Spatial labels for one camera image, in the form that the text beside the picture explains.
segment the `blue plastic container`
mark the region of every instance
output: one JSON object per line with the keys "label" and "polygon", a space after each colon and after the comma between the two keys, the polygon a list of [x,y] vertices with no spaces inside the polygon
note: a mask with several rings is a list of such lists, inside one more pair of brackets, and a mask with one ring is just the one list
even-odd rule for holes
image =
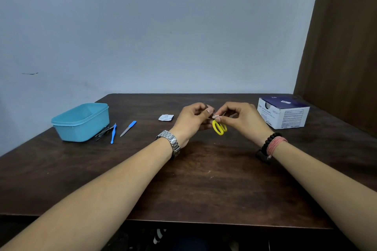
{"label": "blue plastic container", "polygon": [[64,141],[84,142],[110,123],[106,103],[85,103],[51,119]]}

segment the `blue handled tool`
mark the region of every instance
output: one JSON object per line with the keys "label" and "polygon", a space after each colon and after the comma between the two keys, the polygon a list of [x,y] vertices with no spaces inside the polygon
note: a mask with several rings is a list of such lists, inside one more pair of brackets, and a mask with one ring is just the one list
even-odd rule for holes
{"label": "blue handled tool", "polygon": [[111,142],[110,142],[111,144],[114,143],[115,129],[116,129],[116,123],[114,124],[113,134],[111,136]]}
{"label": "blue handled tool", "polygon": [[131,122],[131,124],[130,125],[128,125],[128,128],[125,130],[125,131],[123,131],[123,133],[120,135],[120,137],[122,137],[128,130],[130,130],[130,128],[132,127],[132,126],[134,126],[136,124],[136,121],[132,121]]}

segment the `hand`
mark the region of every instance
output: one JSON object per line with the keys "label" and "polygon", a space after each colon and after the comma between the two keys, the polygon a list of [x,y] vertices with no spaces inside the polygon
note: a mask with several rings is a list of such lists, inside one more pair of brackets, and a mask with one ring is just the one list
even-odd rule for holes
{"label": "hand", "polygon": [[181,148],[187,145],[190,138],[198,131],[212,128],[212,120],[208,119],[214,108],[198,102],[185,106],[170,130]]}
{"label": "hand", "polygon": [[247,139],[262,147],[268,137],[273,134],[271,128],[263,120],[254,105],[240,102],[226,102],[214,113],[213,118],[219,123],[237,129]]}

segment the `white wall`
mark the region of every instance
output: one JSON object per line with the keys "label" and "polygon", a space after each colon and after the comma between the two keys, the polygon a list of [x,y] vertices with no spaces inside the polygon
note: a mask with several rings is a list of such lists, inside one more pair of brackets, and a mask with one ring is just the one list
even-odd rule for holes
{"label": "white wall", "polygon": [[0,155],[112,92],[291,93],[313,5],[0,0]]}

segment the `wristwatch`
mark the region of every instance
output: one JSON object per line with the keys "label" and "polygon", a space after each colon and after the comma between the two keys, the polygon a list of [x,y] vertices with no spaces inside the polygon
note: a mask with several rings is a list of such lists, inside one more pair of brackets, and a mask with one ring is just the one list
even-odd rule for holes
{"label": "wristwatch", "polygon": [[179,152],[181,151],[181,147],[178,144],[177,139],[173,134],[171,134],[169,131],[164,130],[160,134],[157,135],[156,140],[160,137],[164,137],[169,140],[170,144],[172,145],[173,153],[172,153],[172,158],[175,158],[178,156]]}

